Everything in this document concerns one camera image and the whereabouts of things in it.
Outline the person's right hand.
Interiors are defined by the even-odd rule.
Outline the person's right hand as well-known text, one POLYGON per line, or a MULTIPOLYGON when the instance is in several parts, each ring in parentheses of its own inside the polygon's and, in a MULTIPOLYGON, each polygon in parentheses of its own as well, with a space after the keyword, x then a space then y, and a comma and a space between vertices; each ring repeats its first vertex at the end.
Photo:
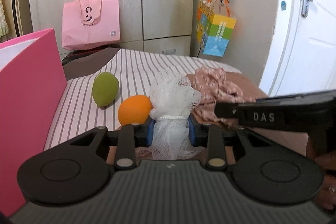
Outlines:
MULTIPOLYGON (((318 155, 313 148, 311 138, 308 138, 306 156, 314 160, 323 170, 335 170, 335 151, 324 155, 318 155)), ((335 176, 326 174, 323 185, 315 199, 315 203, 325 209, 335 209, 335 176)))

